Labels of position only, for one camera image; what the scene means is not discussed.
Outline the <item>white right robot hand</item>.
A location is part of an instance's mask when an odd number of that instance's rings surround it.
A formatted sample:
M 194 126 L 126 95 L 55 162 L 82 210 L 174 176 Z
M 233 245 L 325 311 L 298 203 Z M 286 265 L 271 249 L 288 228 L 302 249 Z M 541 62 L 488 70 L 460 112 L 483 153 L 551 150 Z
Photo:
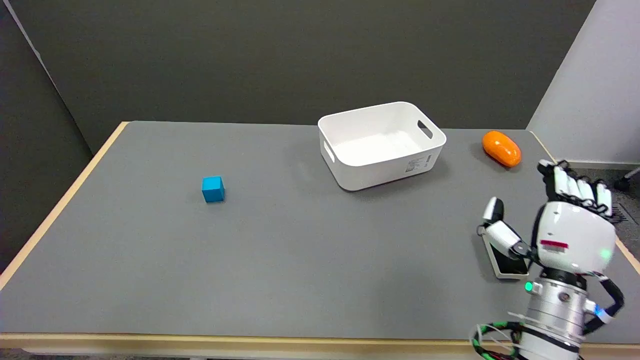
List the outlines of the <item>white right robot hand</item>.
M 600 178 L 576 174 L 567 161 L 542 159 L 537 170 L 547 201 L 535 215 L 530 239 L 523 239 L 507 224 L 505 204 L 492 197 L 477 227 L 487 250 L 524 271 L 536 264 L 570 274 L 602 273 L 617 241 L 610 187 Z

